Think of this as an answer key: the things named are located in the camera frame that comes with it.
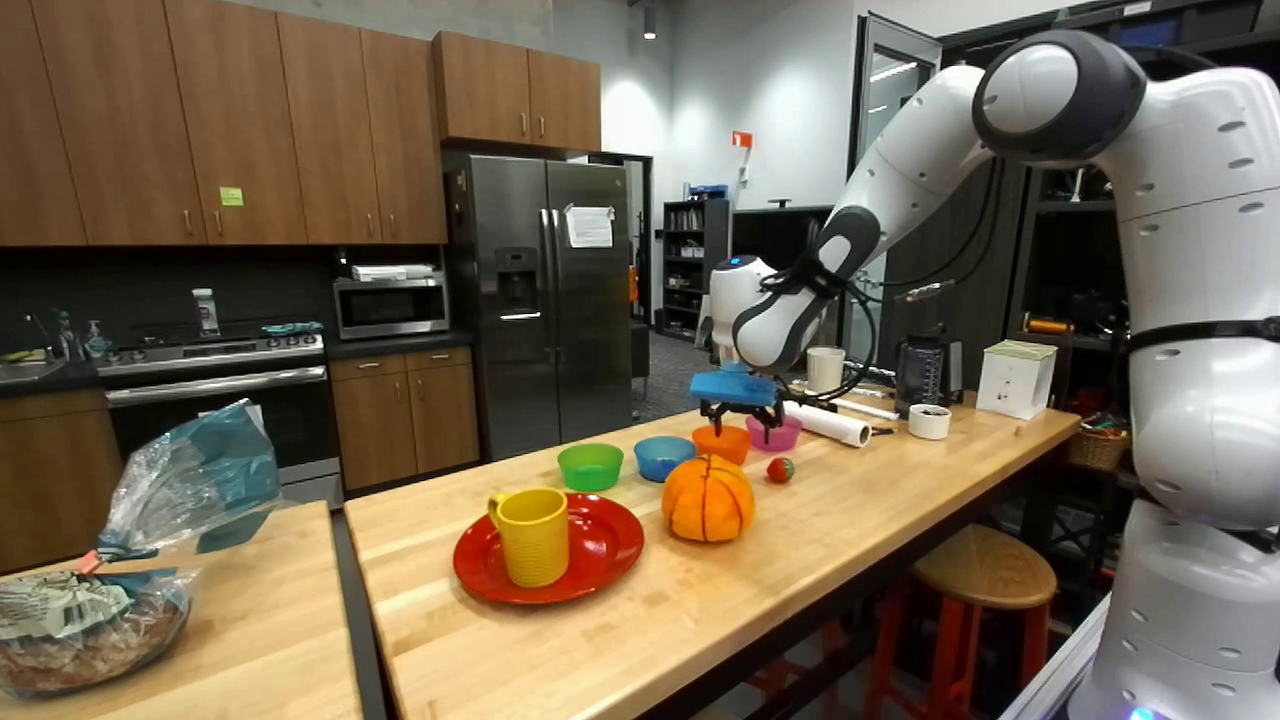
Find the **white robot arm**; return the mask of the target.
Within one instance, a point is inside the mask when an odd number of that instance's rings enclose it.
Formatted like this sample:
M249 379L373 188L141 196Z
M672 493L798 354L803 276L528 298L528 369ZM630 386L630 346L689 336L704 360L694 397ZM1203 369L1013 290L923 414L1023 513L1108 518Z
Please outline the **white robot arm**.
M951 64L861 155L807 254L733 315L733 354L803 354L861 262L984 160L1110 183L1127 290L1130 505L1071 720L1280 720L1280 87L1255 68L1154 79L1052 28Z

